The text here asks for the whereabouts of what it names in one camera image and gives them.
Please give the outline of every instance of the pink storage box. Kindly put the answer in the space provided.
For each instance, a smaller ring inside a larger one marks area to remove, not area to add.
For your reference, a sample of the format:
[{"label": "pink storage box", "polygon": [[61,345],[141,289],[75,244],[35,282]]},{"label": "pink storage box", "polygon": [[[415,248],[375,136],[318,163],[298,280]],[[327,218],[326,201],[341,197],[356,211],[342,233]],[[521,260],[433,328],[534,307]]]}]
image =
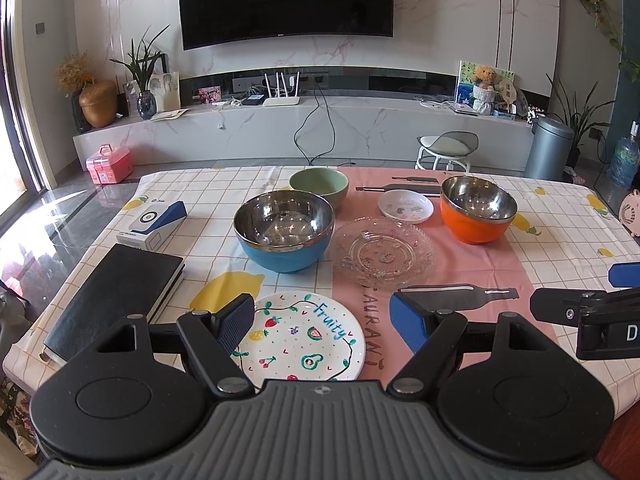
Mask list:
[{"label": "pink storage box", "polygon": [[126,146],[112,150],[110,144],[103,144],[86,160],[86,168],[94,184],[117,184],[133,172],[131,153]]}]

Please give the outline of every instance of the white stool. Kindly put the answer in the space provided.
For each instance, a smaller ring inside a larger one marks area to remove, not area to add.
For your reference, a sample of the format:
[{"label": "white stool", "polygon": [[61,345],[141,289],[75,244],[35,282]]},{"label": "white stool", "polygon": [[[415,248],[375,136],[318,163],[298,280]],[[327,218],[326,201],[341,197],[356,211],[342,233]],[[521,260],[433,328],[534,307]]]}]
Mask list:
[{"label": "white stool", "polygon": [[415,162],[416,170],[426,170],[422,165],[425,156],[433,156],[433,169],[438,169],[441,160],[447,162],[447,171],[453,169],[453,165],[462,166],[467,173],[471,170],[468,156],[478,149],[478,136],[471,132],[447,132],[439,137],[418,137],[420,150]]}]

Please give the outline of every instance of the trash can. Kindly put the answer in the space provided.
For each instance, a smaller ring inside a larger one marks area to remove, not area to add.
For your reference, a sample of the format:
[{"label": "trash can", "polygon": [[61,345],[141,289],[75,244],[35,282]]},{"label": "trash can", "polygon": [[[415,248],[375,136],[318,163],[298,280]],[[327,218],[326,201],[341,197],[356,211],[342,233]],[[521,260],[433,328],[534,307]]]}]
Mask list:
[{"label": "trash can", "polygon": [[524,170],[526,178],[561,180],[569,157],[574,131],[549,117],[540,117],[533,125],[533,144]]}]

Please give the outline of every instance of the white box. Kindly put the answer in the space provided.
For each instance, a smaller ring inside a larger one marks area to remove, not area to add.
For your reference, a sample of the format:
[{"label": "white box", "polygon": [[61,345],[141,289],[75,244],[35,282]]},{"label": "white box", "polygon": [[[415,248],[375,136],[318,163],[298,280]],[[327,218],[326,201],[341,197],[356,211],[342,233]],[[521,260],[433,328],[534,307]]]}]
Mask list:
[{"label": "white box", "polygon": [[129,226],[116,234],[116,240],[130,247],[157,250],[187,216],[183,202],[157,200]]}]

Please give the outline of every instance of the pink fan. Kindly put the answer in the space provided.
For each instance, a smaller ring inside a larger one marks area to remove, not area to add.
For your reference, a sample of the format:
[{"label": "pink fan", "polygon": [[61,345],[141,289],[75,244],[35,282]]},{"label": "pink fan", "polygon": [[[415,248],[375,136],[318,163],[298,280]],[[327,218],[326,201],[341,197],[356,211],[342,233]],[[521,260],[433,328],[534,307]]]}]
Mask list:
[{"label": "pink fan", "polygon": [[640,191],[634,190],[620,206],[620,222],[634,236],[640,236]]}]

